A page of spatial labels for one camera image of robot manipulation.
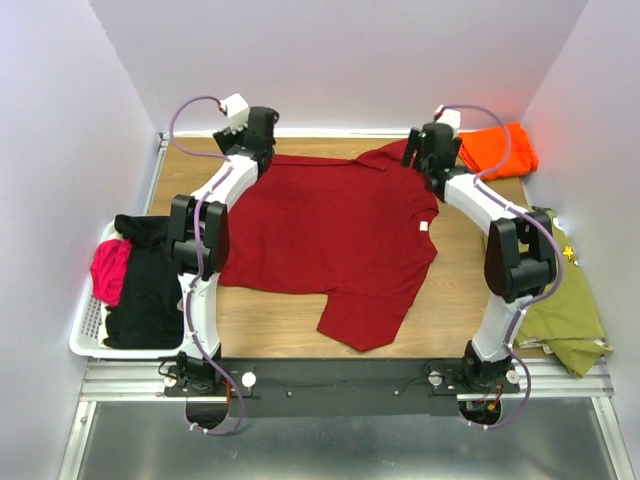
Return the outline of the dark red t shirt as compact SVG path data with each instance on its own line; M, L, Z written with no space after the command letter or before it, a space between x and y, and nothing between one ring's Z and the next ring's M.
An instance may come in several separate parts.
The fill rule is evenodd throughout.
M437 256L438 202L402 166L405 147L275 156L231 209L220 284L324 294L320 333L360 352L391 344Z

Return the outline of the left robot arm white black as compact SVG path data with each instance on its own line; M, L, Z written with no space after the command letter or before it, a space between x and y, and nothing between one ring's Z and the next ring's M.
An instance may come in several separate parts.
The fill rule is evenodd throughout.
M216 298L230 251L229 213L269 168L279 120L273 108L233 107L229 100L220 110L229 119L229 126L214 134L223 164L202 187L174 197L167 233L167 253L182 292L185 335L172 375L178 388L201 395L214 393L224 381L211 362L221 347Z

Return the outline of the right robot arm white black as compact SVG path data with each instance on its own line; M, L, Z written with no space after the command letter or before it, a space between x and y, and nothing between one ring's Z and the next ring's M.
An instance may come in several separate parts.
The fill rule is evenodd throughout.
M429 363L437 395L517 388L507 379L514 340L532 301L558 273L549 216L513 205L457 165L461 146L451 125L430 122L411 129L401 160L424 177L428 191L465 214L487 239L484 278L490 295L485 314L461 358Z

